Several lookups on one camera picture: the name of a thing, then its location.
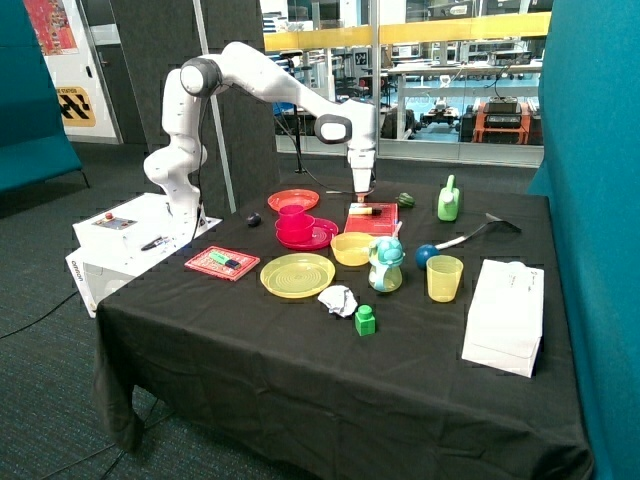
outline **pink plate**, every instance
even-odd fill
[[[316,218],[316,222],[313,225],[313,235],[311,236],[311,240],[307,240],[302,243],[283,242],[278,236],[278,232],[276,232],[276,237],[280,243],[291,250],[308,252],[311,250],[319,250],[329,245],[331,243],[331,239],[336,236],[339,231],[340,230],[335,223],[323,218]]]

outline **teal panel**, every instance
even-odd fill
[[[0,3],[0,48],[38,46],[22,0],[2,0]]]
[[[555,2],[541,83],[545,158],[530,188],[550,197],[597,478],[640,471],[638,18],[631,1]]]
[[[0,192],[80,170],[64,133],[0,147]]]
[[[82,168],[22,0],[0,7],[0,191]]]

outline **crumpled paper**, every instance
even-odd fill
[[[325,288],[318,295],[318,300],[329,309],[329,313],[335,313],[341,317],[348,317],[358,307],[353,292],[343,285]]]

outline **yellow plate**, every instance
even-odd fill
[[[336,273],[331,260],[313,253],[294,253],[272,260],[260,273],[260,281],[274,295],[311,297],[327,288]]]

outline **pink cup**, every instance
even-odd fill
[[[280,215],[278,220],[280,228],[297,230],[308,223],[308,221],[305,222],[304,207],[302,205],[285,205],[278,211],[278,214]]]
[[[278,238],[287,243],[302,243],[311,240],[313,236],[313,225],[316,219],[311,215],[303,215],[302,218],[302,221],[296,228],[283,226],[282,220],[277,220],[276,231]]]

